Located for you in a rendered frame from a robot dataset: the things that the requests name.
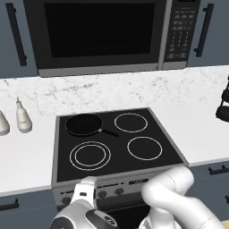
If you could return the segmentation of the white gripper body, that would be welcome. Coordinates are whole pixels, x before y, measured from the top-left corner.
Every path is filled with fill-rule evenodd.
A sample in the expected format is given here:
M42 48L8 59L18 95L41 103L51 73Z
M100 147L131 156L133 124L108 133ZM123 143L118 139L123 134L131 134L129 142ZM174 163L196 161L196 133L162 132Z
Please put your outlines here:
M94 194L96 188L97 178L94 176L88 176L83 178L80 182L75 185L74 193L80 195L84 194Z

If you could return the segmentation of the black glass stove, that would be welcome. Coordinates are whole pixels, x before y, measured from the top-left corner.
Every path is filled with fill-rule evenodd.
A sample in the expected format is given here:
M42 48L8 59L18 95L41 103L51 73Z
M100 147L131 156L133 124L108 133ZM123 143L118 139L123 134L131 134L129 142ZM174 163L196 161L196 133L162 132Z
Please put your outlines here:
M118 137L99 132L78 137L65 129L67 115L55 120L52 189L56 207L66 207L62 198L72 198L75 184L87 176L97 178L106 198L133 194L157 174L188 162L150 108L98 113L103 128ZM122 195L115 190L123 188Z

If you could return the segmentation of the black oven door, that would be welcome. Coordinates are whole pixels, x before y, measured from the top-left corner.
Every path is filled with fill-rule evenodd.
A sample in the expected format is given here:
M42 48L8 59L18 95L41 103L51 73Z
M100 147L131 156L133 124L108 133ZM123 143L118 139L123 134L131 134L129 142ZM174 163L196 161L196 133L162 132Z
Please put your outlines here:
M116 221L119 229L138 229L149 212L139 192L98 199L97 205Z

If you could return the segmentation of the black frying pan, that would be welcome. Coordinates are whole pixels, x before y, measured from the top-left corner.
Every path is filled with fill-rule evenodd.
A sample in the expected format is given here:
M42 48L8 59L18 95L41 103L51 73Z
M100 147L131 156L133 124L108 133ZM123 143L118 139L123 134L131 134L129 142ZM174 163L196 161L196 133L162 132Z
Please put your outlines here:
M99 132L118 137L118 134L103 128L102 119L95 114L77 114L65 123L65 129L73 136L86 137Z

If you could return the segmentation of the grey drawer front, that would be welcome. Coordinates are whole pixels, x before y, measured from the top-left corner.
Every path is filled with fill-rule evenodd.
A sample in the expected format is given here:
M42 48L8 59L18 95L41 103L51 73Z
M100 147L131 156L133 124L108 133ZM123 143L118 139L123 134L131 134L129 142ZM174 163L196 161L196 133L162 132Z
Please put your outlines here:
M220 169L222 165L229 168L229 161L198 165L190 168L194 184L187 191L187 196L200 199L220 220L229 220L229 173L210 175L208 168Z
M0 211L0 229L49 229L57 214L51 190L0 197L0 203L19 201L16 209Z

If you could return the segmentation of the white bottle with spout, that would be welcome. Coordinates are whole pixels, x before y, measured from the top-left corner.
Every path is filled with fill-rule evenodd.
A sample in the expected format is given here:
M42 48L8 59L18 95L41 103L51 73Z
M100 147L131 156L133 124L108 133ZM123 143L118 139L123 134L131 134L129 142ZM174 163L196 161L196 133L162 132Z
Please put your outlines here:
M20 132L28 133L32 130L32 121L30 120L30 117L26 109L23 107L19 99L17 99L16 101L16 106L17 106L17 110L16 110L17 127Z

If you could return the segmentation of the white rounded bottle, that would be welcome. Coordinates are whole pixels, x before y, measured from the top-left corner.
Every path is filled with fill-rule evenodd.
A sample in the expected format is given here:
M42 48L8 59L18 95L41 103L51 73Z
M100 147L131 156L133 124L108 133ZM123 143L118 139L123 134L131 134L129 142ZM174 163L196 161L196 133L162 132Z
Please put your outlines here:
M10 124L6 120L4 113L0 110L0 136L4 136L10 132Z

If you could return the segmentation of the black coffee machine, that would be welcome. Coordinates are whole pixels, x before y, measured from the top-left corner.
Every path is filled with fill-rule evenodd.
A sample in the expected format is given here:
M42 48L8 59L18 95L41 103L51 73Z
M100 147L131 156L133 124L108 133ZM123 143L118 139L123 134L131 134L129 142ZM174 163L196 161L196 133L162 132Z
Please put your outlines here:
M221 96L221 104L216 110L216 118L229 123L229 76L227 86Z

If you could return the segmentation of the grey cupboard door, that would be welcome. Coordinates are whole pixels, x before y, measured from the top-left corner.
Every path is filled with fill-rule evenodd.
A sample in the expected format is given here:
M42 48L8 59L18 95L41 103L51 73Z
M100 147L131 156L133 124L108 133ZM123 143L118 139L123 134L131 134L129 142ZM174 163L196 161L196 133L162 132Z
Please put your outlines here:
M208 26L208 33L201 57L196 56L200 34L209 4L213 4L213 12ZM200 0L188 67L229 65L229 0Z
M0 79L37 76L23 0L0 0Z

